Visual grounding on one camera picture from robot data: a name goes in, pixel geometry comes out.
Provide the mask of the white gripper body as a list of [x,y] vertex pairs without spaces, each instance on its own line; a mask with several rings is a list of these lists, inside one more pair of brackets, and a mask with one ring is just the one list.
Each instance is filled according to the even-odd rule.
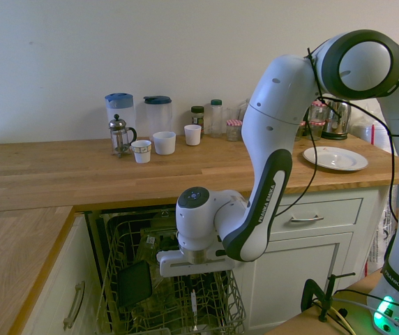
[[235,261],[226,255],[216,256],[215,249],[190,251],[180,248],[175,251],[160,251],[157,261],[162,277],[187,276],[217,271],[227,271],[235,267]]

